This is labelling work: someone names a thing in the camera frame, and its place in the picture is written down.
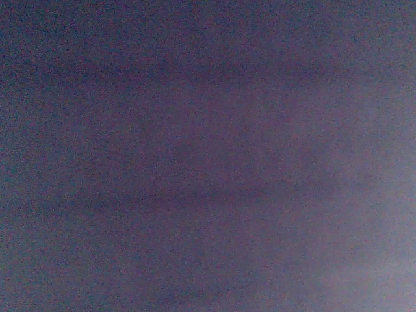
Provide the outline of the purple paper box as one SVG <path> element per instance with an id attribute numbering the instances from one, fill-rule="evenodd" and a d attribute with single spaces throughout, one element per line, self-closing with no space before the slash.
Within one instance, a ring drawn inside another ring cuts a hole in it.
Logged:
<path id="1" fill-rule="evenodd" d="M 416 312 L 416 0 L 0 0 L 0 312 Z"/>

